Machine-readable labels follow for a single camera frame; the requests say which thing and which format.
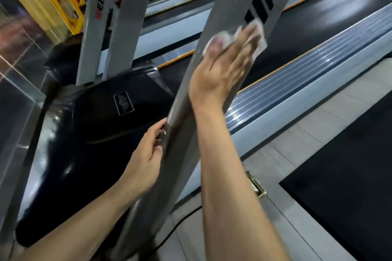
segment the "hand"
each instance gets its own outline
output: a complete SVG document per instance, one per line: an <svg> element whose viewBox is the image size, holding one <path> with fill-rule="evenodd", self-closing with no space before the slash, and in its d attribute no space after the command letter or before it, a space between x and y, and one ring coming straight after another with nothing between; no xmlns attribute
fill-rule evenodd
<svg viewBox="0 0 392 261"><path fill-rule="evenodd" d="M118 180L117 185L120 187L121 193L125 194L125 200L133 201L155 184L162 159L162 147L155 146L155 139L165 121L166 118L147 130L138 147L132 153L123 175Z"/></svg>
<svg viewBox="0 0 392 261"><path fill-rule="evenodd" d="M252 55L260 36L256 35L245 43L255 31L255 25L247 26L223 53L222 41L212 41L189 83L189 98L195 114L205 110L219 110L222 113L230 90L252 66Z"/></svg>

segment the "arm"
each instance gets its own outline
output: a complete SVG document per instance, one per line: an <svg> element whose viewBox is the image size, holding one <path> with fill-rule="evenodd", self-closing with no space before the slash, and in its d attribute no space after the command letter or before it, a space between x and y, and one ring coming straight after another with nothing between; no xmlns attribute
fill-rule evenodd
<svg viewBox="0 0 392 261"><path fill-rule="evenodd" d="M162 148L154 147L165 122L151 126L119 181L59 227L28 248L18 261L88 261L122 214L159 175Z"/></svg>
<svg viewBox="0 0 392 261"><path fill-rule="evenodd" d="M253 31L253 27L243 30L222 55L222 44L216 41L195 70L189 86L202 166L208 260L289 260L249 184L222 111L229 91L251 65L259 37L244 44Z"/></svg>

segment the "white cloth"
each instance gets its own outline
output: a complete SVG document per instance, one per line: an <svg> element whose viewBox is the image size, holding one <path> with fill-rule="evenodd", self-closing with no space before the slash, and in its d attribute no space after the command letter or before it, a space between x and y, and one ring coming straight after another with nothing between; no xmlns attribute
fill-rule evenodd
<svg viewBox="0 0 392 261"><path fill-rule="evenodd" d="M254 62L256 57L258 55L260 55L262 53L262 51L264 51L267 48L267 41L265 40L265 36L264 36L263 23L260 21L260 19L256 18L252 22L249 23L249 25L253 25L253 24L255 24L257 26L257 31L255 32L254 35L249 37L249 39L246 41L245 44L247 44L253 37L260 34L261 39L260 39L259 45L252 56L252 59ZM205 53L207 52L207 49L210 46L210 43L212 42L212 40L214 38L219 37L220 39L223 40L222 49L225 50L228 46L230 46L237 39L237 37L241 31L242 31L242 26L239 26L239 28L237 29L237 31L234 34L229 34L227 31L222 31L222 32L215 34L213 37L211 37L210 41L208 41L207 45L205 46L204 51L203 51L203 56L205 56Z"/></svg>

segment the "logo badge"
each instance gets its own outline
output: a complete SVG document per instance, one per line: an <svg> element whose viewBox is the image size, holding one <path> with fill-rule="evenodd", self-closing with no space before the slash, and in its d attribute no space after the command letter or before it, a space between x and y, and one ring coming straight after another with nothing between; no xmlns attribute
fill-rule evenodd
<svg viewBox="0 0 392 261"><path fill-rule="evenodd" d="M135 110L127 92L114 95L114 98L119 116L131 113Z"/></svg>

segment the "gray tile floor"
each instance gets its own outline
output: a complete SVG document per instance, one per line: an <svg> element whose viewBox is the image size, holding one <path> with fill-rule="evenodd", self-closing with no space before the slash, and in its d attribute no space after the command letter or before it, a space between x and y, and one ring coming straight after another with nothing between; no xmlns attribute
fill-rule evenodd
<svg viewBox="0 0 392 261"><path fill-rule="evenodd" d="M386 59L243 162L245 169L266 189L267 196L260 200L261 204L293 261L355 260L279 186L279 182L390 90L392 59ZM160 243L173 225L200 204L198 194L174 211L157 235L156 242ZM202 210L178 227L156 257L155 260L162 261L205 260Z"/></svg>

